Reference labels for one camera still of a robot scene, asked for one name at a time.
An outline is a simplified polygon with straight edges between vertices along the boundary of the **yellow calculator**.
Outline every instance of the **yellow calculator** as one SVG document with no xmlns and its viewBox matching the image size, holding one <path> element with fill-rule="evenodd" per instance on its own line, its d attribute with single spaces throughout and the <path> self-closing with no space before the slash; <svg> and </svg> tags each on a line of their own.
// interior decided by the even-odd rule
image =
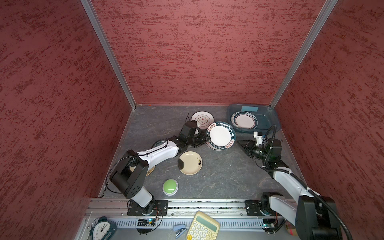
<svg viewBox="0 0 384 240">
<path fill-rule="evenodd" d="M 197 211 L 187 233 L 187 240 L 215 240 L 220 223 L 207 214 Z"/>
</svg>

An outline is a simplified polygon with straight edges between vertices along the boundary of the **black cable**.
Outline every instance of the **black cable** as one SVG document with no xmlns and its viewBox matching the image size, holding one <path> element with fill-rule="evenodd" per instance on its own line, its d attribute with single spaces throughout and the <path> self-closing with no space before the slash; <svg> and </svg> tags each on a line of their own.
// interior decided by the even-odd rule
<svg viewBox="0 0 384 240">
<path fill-rule="evenodd" d="M 271 131 L 272 128 L 273 128 L 273 133 L 272 133 L 271 145 L 270 145 L 270 147 L 269 147 L 268 153 L 267 153 L 266 156 L 265 156 L 265 159 L 264 159 L 264 161 L 263 161 L 263 165 L 265 165 L 265 163 L 266 163 L 266 161 L 267 161 L 269 155 L 271 154 L 271 151 L 272 151 L 272 149 L 273 149 L 273 142 L 275 141 L 276 125 L 272 125 L 270 128 L 268 128 L 268 130 L 267 130 L 267 132 L 266 132 L 266 134 L 265 134 L 265 138 L 268 137 L 268 134 L 269 134 L 269 132 Z"/>
<path fill-rule="evenodd" d="M 272 232 L 270 232 L 270 231 L 268 231 L 268 232 L 269 232 L 269 233 L 277 232 L 277 231 L 280 230 L 280 228 L 285 224 L 285 222 L 286 222 L 286 219 L 284 219 L 284 220 L 280 223 L 280 225 L 277 227 L 276 230 L 274 230 L 274 231 L 272 231 Z"/>
<path fill-rule="evenodd" d="M 105 178 L 105 187 L 106 187 L 109 191 L 111 191 L 111 192 L 113 192 L 113 193 L 121 194 L 121 192 L 115 192 L 115 191 L 112 191 L 111 189 L 109 189 L 107 180 L 108 180 L 108 176 L 111 174 L 112 169 L 114 169 L 114 167 L 115 167 L 121 160 L 124 160 L 124 159 L 129 158 L 129 157 L 134 157 L 134 156 L 123 157 L 122 159 L 118 160 L 118 161 L 112 166 L 112 168 L 110 169 L 110 171 L 108 172 L 108 174 L 107 174 L 107 176 L 106 176 L 106 178 Z M 136 159 L 132 159 L 131 161 L 128 162 L 127 165 L 131 164 L 131 163 L 134 162 L 134 161 L 136 161 Z"/>
<path fill-rule="evenodd" d="M 160 223 L 159 223 L 154 229 L 152 229 L 151 231 L 149 231 L 149 232 L 147 232 L 147 233 L 150 233 L 150 232 L 153 232 L 154 230 L 156 230 L 156 228 L 158 228 L 158 227 L 160 226 L 161 222 L 163 221 L 163 213 L 161 212 L 161 209 L 159 209 L 158 207 L 156 207 L 156 211 L 157 211 L 157 212 L 160 212 L 160 214 L 161 214 L 161 220 L 160 220 Z"/>
<path fill-rule="evenodd" d="M 185 121 L 184 121 L 184 122 L 187 121 L 187 118 L 188 118 L 189 121 L 191 121 L 191 119 L 189 118 L 189 113 L 187 114 L 187 117 L 185 118 Z"/>
<path fill-rule="evenodd" d="M 145 155 L 151 154 L 151 153 L 153 153 L 153 152 L 155 152 L 155 151 L 157 151 L 157 150 L 163 149 L 163 148 L 165 148 L 165 147 L 167 147 L 167 146 L 168 146 L 168 139 L 167 139 L 167 143 L 166 143 L 162 148 L 153 150 L 152 152 L 149 152 L 149 153 L 146 153 L 146 154 L 134 155 L 134 156 L 127 156 L 127 157 L 123 157 L 122 159 L 118 160 L 118 161 L 111 167 L 110 171 L 108 172 L 107 176 L 105 177 L 105 188 L 107 188 L 109 191 L 111 191 L 111 192 L 113 192 L 113 193 L 121 194 L 121 192 L 115 192 L 115 191 L 112 191 L 111 189 L 109 189 L 109 187 L 108 187 L 108 183 L 107 183 L 107 181 L 108 181 L 108 176 L 111 174 L 111 171 L 114 169 L 114 167 L 115 167 L 121 160 L 127 159 L 127 158 L 129 158 L 129 157 L 140 157 L 140 156 L 145 156 Z M 131 163 L 134 162 L 134 161 L 136 161 L 136 159 L 132 159 L 131 161 L 129 161 L 129 162 L 127 163 L 127 165 L 131 164 Z"/>
<path fill-rule="evenodd" d="M 308 186 L 298 176 L 296 176 L 295 174 L 290 173 L 289 171 L 284 170 L 284 169 L 265 169 L 264 168 L 264 171 L 266 171 L 266 172 L 284 172 L 288 175 L 291 175 L 293 178 L 295 178 L 303 187 L 305 187 L 307 189 L 307 191 L 310 194 L 313 195 L 314 198 L 316 198 L 319 202 L 321 202 L 321 204 L 323 204 L 328 209 L 328 211 L 337 219 L 337 221 L 340 223 L 341 227 L 343 228 L 345 235 L 347 236 L 347 239 L 353 240 L 351 232 L 349 231 L 349 229 L 345 225 L 345 223 L 342 221 L 342 219 L 339 217 L 339 215 L 335 212 L 335 210 L 333 210 L 333 208 L 331 208 L 331 206 L 329 206 L 328 203 L 326 203 L 326 201 L 324 201 L 324 199 L 322 199 L 314 191 L 309 189 Z"/>
<path fill-rule="evenodd" d="M 324 199 L 322 199 L 321 197 L 319 197 L 316 193 L 314 193 L 311 189 L 308 189 L 308 192 L 310 194 L 312 194 L 317 200 L 319 200 L 319 202 L 321 202 L 326 208 L 328 208 L 328 211 L 330 211 L 330 213 L 332 213 L 332 215 L 337 219 L 337 221 L 339 221 L 341 227 L 343 228 L 344 232 L 345 232 L 345 235 L 347 236 L 347 239 L 348 240 L 352 240 L 352 234 L 351 232 L 349 231 L 349 229 L 347 228 L 347 226 L 345 225 L 345 223 L 341 220 L 341 218 L 339 217 L 339 215 L 335 212 L 335 210 L 333 210 L 333 208 L 331 208 L 331 206 L 328 205 L 328 203 L 326 201 L 324 201 Z"/>
</svg>

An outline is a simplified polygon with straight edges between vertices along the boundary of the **white plate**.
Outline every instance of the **white plate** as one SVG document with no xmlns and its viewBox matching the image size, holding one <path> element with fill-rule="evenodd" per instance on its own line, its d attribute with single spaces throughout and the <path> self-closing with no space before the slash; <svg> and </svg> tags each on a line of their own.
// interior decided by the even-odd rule
<svg viewBox="0 0 384 240">
<path fill-rule="evenodd" d="M 213 149 L 215 151 L 222 151 L 222 149 L 216 149 L 214 148 L 209 142 L 206 142 L 207 146 L 210 148 L 210 149 Z"/>
<path fill-rule="evenodd" d="M 253 129 L 257 127 L 257 118 L 249 112 L 236 112 L 231 117 L 231 122 L 239 128 Z"/>
<path fill-rule="evenodd" d="M 233 127 L 226 122 L 212 123 L 206 133 L 210 139 L 209 143 L 212 147 L 225 150 L 233 146 L 236 140 L 236 133 Z"/>
<path fill-rule="evenodd" d="M 212 114 L 203 111 L 193 114 L 191 121 L 192 120 L 196 120 L 200 123 L 200 129 L 207 129 L 209 125 L 211 125 L 215 121 Z"/>
<path fill-rule="evenodd" d="M 203 166 L 203 160 L 197 152 L 189 151 L 179 157 L 177 164 L 180 171 L 185 175 L 194 175 L 200 171 Z"/>
</svg>

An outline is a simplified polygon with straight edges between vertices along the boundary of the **stacked plates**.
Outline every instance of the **stacked plates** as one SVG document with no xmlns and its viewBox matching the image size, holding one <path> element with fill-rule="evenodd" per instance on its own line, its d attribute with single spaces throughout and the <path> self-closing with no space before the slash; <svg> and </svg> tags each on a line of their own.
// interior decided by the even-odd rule
<svg viewBox="0 0 384 240">
<path fill-rule="evenodd" d="M 236 140 L 236 134 L 233 127 L 226 122 L 214 122 L 207 128 L 207 136 L 210 140 L 208 147 L 213 150 L 225 150 L 233 146 Z"/>
<path fill-rule="evenodd" d="M 257 118 L 249 112 L 236 112 L 231 117 L 231 122 L 238 128 L 253 129 L 257 127 Z"/>
</svg>

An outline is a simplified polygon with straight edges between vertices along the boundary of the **table surface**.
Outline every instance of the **table surface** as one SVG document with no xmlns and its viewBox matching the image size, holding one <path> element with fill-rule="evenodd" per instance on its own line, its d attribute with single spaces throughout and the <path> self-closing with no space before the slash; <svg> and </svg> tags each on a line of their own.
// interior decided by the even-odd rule
<svg viewBox="0 0 384 240">
<path fill-rule="evenodd" d="M 221 106 L 138 106 L 131 116 L 128 131 L 120 143 L 121 148 L 114 161 L 120 159 L 130 149 L 136 152 L 148 150 L 157 140 L 177 136 L 187 114 L 191 117 L 195 112 L 207 111 L 214 116 L 215 121 L 227 122 L 226 110 L 227 107 Z M 253 139 L 253 135 L 236 133 L 236 138 Z M 276 133 L 276 139 L 282 141 L 282 160 L 294 174 L 303 179 L 281 130 Z M 145 188 L 155 198 L 259 199 L 263 192 L 279 192 L 289 197 L 287 191 L 257 167 L 255 161 L 247 157 L 237 143 L 223 151 L 212 150 L 205 144 L 188 150 L 200 154 L 203 161 L 202 169 L 195 175 L 183 174 L 177 166 L 178 156 L 156 165 L 144 182 Z M 177 193 L 170 197 L 162 191 L 162 185 L 167 179 L 175 179 L 179 184 Z M 110 182 L 108 187 L 118 192 Z M 106 190 L 103 197 L 124 196 Z"/>
</svg>

